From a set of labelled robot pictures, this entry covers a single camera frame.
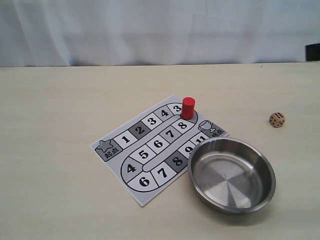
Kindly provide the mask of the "red cylinder game piece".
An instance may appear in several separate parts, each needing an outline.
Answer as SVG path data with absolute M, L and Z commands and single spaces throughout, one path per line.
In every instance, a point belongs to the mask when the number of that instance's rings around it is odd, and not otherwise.
M 182 100 L 181 117 L 184 120 L 190 120 L 194 116 L 195 99 L 193 97 L 185 97 Z

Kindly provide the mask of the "wooden die black pips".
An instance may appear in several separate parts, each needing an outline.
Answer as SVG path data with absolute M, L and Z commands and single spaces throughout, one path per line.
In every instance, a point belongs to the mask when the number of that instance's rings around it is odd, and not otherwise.
M 275 128 L 282 127 L 285 121 L 285 115 L 281 112 L 274 112 L 269 116 L 269 123 Z

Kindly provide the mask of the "numbered paper game board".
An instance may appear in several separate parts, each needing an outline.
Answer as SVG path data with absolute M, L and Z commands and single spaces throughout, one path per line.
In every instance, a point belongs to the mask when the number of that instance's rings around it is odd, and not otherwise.
M 181 113 L 173 94 L 90 145 L 142 207 L 188 169 L 196 145 L 229 135 L 197 111 Z

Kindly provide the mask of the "stainless steel round bowl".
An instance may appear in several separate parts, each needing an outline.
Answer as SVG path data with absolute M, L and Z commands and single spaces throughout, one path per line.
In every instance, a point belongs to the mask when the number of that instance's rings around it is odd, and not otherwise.
M 227 215 L 260 211 L 276 192 L 269 160 L 256 147 L 232 137 L 198 143 L 189 155 L 187 170 L 203 204 Z

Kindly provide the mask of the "white backdrop curtain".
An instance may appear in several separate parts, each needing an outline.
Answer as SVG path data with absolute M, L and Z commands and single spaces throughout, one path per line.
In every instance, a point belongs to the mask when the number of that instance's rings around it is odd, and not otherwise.
M 303 62 L 317 0 L 3 0 L 2 67 Z

